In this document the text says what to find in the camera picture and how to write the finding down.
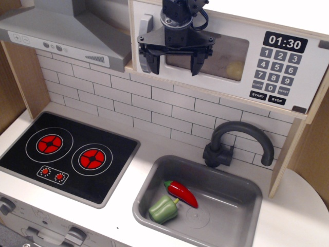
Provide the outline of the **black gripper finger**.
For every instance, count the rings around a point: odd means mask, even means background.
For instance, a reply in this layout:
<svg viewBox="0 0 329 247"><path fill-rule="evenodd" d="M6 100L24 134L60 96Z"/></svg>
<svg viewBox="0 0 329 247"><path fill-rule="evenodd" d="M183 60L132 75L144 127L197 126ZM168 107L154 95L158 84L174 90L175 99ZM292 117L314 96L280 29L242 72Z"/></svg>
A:
<svg viewBox="0 0 329 247"><path fill-rule="evenodd" d="M160 56L147 53L146 55L147 64L150 68L150 71L154 74L159 74L160 68Z"/></svg>
<svg viewBox="0 0 329 247"><path fill-rule="evenodd" d="M192 76L196 76L205 61L206 55L204 53L195 53L191 56L191 61L190 61L190 70L191 70L191 74Z"/></svg>

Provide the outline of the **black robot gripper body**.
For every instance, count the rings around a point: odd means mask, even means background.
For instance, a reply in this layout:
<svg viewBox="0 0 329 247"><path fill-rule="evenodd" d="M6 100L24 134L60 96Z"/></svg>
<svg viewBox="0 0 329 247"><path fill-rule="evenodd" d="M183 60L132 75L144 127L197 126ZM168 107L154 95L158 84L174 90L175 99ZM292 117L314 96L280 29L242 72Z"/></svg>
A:
<svg viewBox="0 0 329 247"><path fill-rule="evenodd" d="M137 38L138 54L145 57L147 53L153 55L192 56L204 53L207 59L212 55L215 37L203 31L196 31L191 27L182 30L172 30L164 26L149 33L141 34Z"/></svg>

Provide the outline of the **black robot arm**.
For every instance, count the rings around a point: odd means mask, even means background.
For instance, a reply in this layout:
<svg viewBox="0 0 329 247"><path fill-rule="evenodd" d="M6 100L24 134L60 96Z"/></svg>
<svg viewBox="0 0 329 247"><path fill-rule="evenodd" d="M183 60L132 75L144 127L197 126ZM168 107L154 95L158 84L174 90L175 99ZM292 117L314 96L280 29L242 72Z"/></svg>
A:
<svg viewBox="0 0 329 247"><path fill-rule="evenodd" d="M190 56L190 71L197 75L212 56L215 38L201 33L209 23L203 6L208 1L162 1L162 27L153 30L151 15L144 15L137 38L139 62L145 73L159 74L161 56Z"/></svg>

